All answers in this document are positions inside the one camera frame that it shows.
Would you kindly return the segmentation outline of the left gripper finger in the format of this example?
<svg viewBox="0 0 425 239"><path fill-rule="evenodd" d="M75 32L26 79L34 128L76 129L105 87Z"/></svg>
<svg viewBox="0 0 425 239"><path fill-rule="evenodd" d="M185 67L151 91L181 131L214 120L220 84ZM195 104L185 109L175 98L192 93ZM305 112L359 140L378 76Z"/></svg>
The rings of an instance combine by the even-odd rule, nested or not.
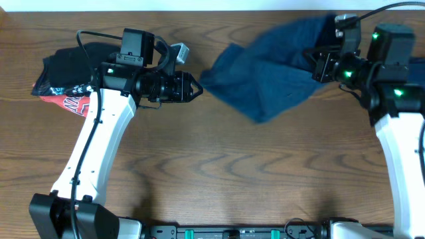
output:
<svg viewBox="0 0 425 239"><path fill-rule="evenodd" d="M191 73L189 73L189 82L196 89L198 89L198 90L202 90L203 89L203 87L195 80L195 77Z"/></svg>
<svg viewBox="0 0 425 239"><path fill-rule="evenodd" d="M203 88L197 88L197 91L195 92L193 88L191 88L190 94L189 94L189 102L193 101L195 98L203 94Z"/></svg>

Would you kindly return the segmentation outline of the dark blue shorts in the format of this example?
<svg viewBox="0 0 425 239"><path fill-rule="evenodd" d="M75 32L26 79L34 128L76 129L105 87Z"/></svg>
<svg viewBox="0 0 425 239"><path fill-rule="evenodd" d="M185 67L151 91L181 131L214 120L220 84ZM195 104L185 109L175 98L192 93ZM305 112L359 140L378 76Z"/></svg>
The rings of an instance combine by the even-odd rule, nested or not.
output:
<svg viewBox="0 0 425 239"><path fill-rule="evenodd" d="M312 78L307 48L337 44L330 13L279 25L247 47L230 44L199 82L219 100L256 123L266 123L300 105L323 84Z"/></svg>

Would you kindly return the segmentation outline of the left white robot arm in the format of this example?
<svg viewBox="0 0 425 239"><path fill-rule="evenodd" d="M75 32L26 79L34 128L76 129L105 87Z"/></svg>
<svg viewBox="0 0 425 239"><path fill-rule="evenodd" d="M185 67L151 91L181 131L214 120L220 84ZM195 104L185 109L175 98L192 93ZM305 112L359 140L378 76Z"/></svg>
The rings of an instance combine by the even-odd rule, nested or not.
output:
<svg viewBox="0 0 425 239"><path fill-rule="evenodd" d="M203 93L188 72L104 62L82 131L50 193L34 194L29 213L41 238L148 238L142 222L105 208L110 171L142 98L187 103Z"/></svg>

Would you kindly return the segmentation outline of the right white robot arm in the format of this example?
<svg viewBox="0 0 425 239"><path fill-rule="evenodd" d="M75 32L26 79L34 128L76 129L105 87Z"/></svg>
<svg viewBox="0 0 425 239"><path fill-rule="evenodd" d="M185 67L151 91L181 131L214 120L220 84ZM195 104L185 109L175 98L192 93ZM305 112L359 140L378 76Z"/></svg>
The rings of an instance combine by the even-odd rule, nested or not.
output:
<svg viewBox="0 0 425 239"><path fill-rule="evenodd" d="M360 24L335 24L339 44L304 51L313 79L339 82L368 111L386 159L394 205L394 238L424 237L424 87L408 82L415 42L404 25L379 24L366 58L359 56Z"/></svg>

